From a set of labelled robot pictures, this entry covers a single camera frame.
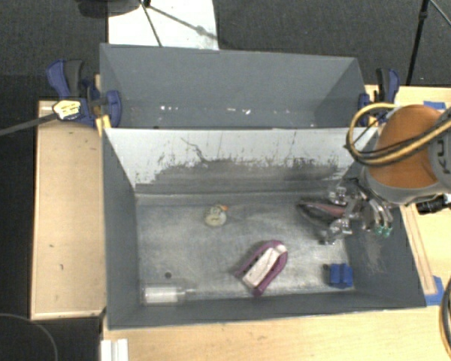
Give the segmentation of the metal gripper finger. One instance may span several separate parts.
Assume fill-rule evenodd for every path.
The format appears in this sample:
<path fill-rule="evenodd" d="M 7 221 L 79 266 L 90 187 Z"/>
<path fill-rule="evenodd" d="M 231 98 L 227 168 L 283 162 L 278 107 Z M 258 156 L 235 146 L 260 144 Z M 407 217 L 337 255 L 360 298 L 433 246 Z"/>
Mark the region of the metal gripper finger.
<path fill-rule="evenodd" d="M 328 191 L 328 200 L 333 205 L 346 205 L 349 201 L 346 187 L 337 186 Z"/>
<path fill-rule="evenodd" d="M 333 220 L 319 230 L 319 241 L 323 244 L 335 244 L 336 241 L 343 240 L 353 234 L 350 221 L 345 219 Z"/>

